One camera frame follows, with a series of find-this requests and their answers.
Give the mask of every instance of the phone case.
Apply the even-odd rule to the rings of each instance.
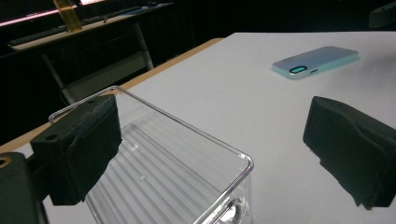
[[[299,79],[358,59],[356,50],[327,46],[273,63],[272,69],[287,78]]]

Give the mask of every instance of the clear plastic container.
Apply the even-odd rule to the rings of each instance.
[[[122,142],[87,195],[97,223],[253,223],[252,159],[118,87]]]

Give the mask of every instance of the white table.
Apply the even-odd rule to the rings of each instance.
[[[300,80],[271,70],[329,45],[361,58]],[[234,34],[129,91],[252,157],[255,223],[396,223],[396,202],[357,207],[302,140],[316,95],[396,128],[396,33]],[[84,203],[47,209],[52,223],[94,223]]]

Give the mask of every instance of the wooden edge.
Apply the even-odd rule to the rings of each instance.
[[[140,82],[143,82],[143,81],[149,79],[150,77],[153,77],[153,76],[161,73],[161,71],[163,71],[177,63],[180,63],[183,60],[188,59],[190,56],[198,53],[199,51],[201,51],[203,49],[207,49],[208,47],[218,43],[220,40],[222,40],[222,38],[211,39],[211,40],[205,42],[204,44],[202,44],[194,49],[191,49],[191,50],[177,56],[176,58],[149,70],[147,73],[142,74],[138,77],[135,77],[135,78],[129,80],[128,82],[122,84],[121,87],[124,88],[125,90],[129,90],[133,86],[139,84]],[[41,132],[46,130],[49,126],[50,126],[49,123],[45,123],[45,124],[41,125],[40,127],[33,129],[29,133],[25,133],[24,135],[21,135],[20,137],[17,137],[8,143],[5,143],[4,145],[0,146],[0,153],[13,151],[17,148],[20,148],[20,147],[28,144],[34,137],[36,137],[38,134],[40,134]]]

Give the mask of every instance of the camera lens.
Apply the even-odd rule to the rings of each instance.
[[[291,68],[291,69],[289,70],[289,72],[290,72],[291,74],[295,75],[295,74],[298,74],[298,73],[301,73],[301,72],[305,71],[306,69],[307,69],[306,66],[300,65],[300,66]]]

